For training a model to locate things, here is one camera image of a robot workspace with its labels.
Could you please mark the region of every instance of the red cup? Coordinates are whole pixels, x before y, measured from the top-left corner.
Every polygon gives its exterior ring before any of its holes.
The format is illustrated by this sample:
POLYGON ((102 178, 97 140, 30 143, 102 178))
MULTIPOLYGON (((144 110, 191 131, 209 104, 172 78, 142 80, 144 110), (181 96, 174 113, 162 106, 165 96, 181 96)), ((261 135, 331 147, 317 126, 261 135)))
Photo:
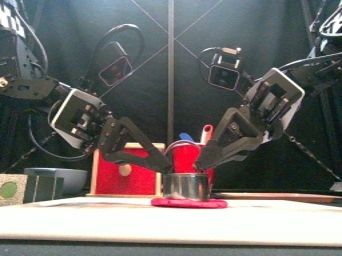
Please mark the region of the red cup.
MULTIPOLYGON (((197 159, 200 148, 204 144, 181 143, 172 148, 172 161, 174 173, 197 173, 193 168, 193 163, 197 159)), ((208 175, 209 188, 213 185, 213 169, 208 169, 204 173, 208 175)))

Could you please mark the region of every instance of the metal cup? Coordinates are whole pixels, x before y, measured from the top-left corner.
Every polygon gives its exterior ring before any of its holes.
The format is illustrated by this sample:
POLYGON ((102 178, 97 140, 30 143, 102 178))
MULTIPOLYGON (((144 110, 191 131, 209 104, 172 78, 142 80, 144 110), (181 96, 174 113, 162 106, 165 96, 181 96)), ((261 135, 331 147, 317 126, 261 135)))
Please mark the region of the metal cup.
POLYGON ((208 175, 205 173, 164 174, 162 197, 207 201, 209 199, 208 175))

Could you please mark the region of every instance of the table surface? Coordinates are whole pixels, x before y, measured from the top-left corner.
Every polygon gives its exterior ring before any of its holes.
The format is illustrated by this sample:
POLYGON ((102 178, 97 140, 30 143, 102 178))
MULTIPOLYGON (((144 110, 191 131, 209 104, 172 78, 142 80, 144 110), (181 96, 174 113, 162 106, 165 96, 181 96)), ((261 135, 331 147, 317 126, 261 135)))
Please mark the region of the table surface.
POLYGON ((342 247, 342 208, 227 200, 224 209, 150 206, 148 198, 77 197, 0 207, 0 239, 342 247))

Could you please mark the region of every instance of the black curtain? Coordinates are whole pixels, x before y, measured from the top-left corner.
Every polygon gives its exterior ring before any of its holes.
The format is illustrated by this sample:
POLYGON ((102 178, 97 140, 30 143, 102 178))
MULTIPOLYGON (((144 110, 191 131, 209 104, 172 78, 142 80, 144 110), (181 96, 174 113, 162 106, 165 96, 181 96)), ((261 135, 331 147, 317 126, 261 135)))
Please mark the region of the black curtain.
MULTIPOLYGON (((105 93, 102 100, 114 117, 128 116, 152 142, 166 142, 166 88, 168 88, 168 1, 166 0, 45 0, 36 28, 49 59, 49 76, 77 87, 90 61, 93 48, 114 26, 130 23, 138 26, 145 38, 145 49, 133 63, 133 74, 105 93)), ((37 18, 38 3, 25 1, 30 23, 37 18)), ((313 14, 320 1, 309 1, 313 14)), ((174 0, 173 1, 173 140, 187 132, 199 140, 205 124, 217 124, 227 108, 241 100, 239 91, 223 91, 201 79, 197 56, 208 47, 241 48, 244 69, 256 79, 285 63, 303 59, 309 52, 307 27, 300 1, 291 0, 174 0)), ((114 41, 134 56, 138 41, 133 34, 117 35, 114 41)), ((332 93, 340 107, 339 89, 332 93)), ((333 107, 340 119, 340 111, 333 107)), ((13 153, 6 162, 14 162, 32 144, 26 136, 25 114, 20 114, 13 153)), ((34 132, 41 139, 49 129, 44 116, 34 116, 34 132)), ((312 151, 331 167, 321 106, 319 98, 307 98, 301 104, 287 134, 312 151)), ((60 139, 48 143, 60 154, 74 155, 60 139)), ((77 163, 60 162, 41 152, 32 154, 13 172, 24 167, 66 166, 90 171, 90 159, 77 163)), ((229 162, 216 168, 216 189, 324 190, 332 177, 309 159, 287 136, 252 152, 243 162, 229 162)))

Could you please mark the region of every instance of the pink coaster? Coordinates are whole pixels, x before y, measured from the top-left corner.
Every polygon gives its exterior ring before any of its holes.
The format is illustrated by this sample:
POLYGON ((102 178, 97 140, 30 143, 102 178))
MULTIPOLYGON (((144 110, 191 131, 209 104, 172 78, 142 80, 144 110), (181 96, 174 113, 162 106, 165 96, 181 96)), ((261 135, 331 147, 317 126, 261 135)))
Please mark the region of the pink coaster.
POLYGON ((228 207, 228 203, 220 199, 209 199, 208 201, 195 201, 191 199, 153 198, 150 200, 150 205, 158 206, 158 207, 209 208, 209 209, 219 209, 219 208, 228 207))

